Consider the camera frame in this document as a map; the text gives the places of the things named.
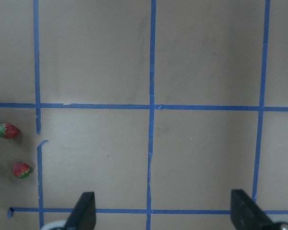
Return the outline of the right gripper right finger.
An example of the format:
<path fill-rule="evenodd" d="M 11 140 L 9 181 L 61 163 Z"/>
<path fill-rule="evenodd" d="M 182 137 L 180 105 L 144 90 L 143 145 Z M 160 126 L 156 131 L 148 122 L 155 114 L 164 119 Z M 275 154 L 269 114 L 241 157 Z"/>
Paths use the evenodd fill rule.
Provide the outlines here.
<path fill-rule="evenodd" d="M 273 225 L 272 220 L 242 189 L 232 189 L 230 219 L 237 230 L 264 230 Z"/>

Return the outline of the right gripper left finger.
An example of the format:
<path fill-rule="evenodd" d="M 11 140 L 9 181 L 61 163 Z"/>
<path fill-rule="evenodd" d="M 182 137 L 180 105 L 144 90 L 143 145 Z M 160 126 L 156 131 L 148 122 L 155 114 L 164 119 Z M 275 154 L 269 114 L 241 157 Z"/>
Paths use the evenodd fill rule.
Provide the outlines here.
<path fill-rule="evenodd" d="M 93 230 L 96 225 L 96 203 L 94 192 L 81 194 L 73 211 L 69 215 L 65 230 Z"/>

